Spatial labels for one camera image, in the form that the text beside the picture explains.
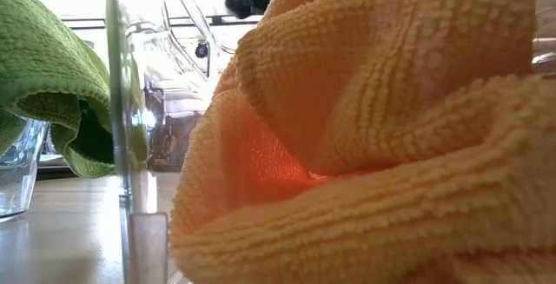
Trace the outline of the green microfiber towel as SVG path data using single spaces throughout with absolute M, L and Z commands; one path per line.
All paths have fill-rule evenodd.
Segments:
M 29 120 L 85 179 L 117 171 L 104 61 L 40 0 L 0 0 L 0 155 Z

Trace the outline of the clear plastic basket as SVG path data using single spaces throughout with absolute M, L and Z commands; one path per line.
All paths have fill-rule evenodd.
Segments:
M 170 94 L 176 60 L 170 33 L 132 32 L 127 9 L 152 11 L 162 0 L 107 0 L 112 122 L 117 172 L 122 182 L 122 253 L 125 284 L 195 284 L 170 248 L 171 213 L 192 135 L 214 100 L 239 89 L 236 45 L 220 75 L 195 78 L 190 90 Z M 300 6 L 310 0 L 294 0 Z M 536 0 L 531 73 L 522 79 L 556 81 L 556 0 Z
M 0 222 L 26 212 L 49 124 L 27 120 L 23 131 L 0 155 Z

